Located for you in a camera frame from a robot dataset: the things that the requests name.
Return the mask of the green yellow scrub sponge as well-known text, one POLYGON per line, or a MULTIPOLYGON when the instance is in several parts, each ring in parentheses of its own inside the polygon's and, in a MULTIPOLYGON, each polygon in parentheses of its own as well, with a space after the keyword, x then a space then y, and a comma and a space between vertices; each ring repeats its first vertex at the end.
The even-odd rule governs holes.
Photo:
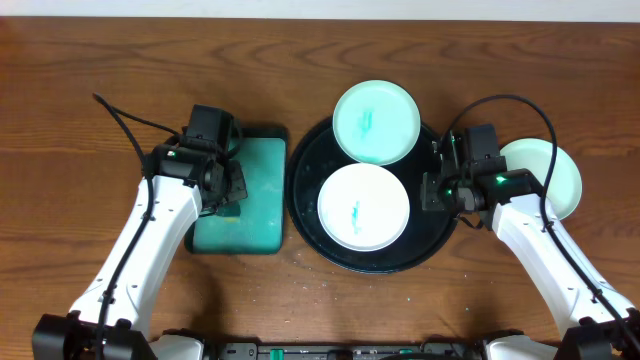
POLYGON ((215 213, 219 217, 239 217, 240 214, 241 208, 237 202, 221 205, 215 213))

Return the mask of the white pink plate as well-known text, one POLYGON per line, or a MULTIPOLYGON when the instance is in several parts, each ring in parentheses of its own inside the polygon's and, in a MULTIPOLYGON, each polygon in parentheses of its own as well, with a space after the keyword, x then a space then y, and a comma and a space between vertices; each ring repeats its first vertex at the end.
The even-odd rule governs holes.
POLYGON ((410 201, 404 185, 389 170, 354 163, 323 183, 317 213, 335 243, 356 252, 373 252, 388 247, 404 232, 410 201))

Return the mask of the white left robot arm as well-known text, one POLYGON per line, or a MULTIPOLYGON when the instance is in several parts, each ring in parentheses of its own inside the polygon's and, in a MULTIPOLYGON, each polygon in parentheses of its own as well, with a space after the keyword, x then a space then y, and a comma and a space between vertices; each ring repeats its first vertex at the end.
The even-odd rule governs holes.
POLYGON ((102 268, 65 316, 45 314, 37 359, 205 359, 186 330, 149 340, 158 291, 178 245, 203 210, 246 195, 237 148, 160 144, 142 158, 135 205, 102 268))

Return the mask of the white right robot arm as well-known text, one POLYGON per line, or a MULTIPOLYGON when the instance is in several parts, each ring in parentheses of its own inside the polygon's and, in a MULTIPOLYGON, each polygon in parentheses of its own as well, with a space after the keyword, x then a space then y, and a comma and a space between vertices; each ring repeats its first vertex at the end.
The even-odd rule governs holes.
POLYGON ((549 308, 562 341, 553 347, 508 331, 480 344, 484 359, 636 359, 639 310, 577 246, 528 169, 510 169, 493 128, 448 133, 432 144, 438 170, 421 185, 425 211, 477 214, 516 256, 549 308))

